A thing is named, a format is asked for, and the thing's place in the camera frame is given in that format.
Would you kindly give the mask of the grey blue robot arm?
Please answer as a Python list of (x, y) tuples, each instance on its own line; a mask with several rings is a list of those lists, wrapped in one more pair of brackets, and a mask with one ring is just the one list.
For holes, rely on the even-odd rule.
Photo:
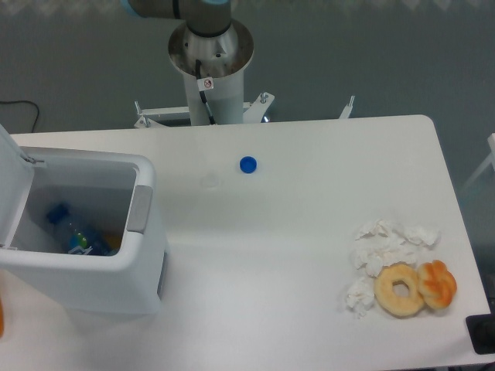
[(216, 37), (231, 25), (231, 1), (124, 0), (121, 5), (142, 18), (179, 19), (196, 35)]

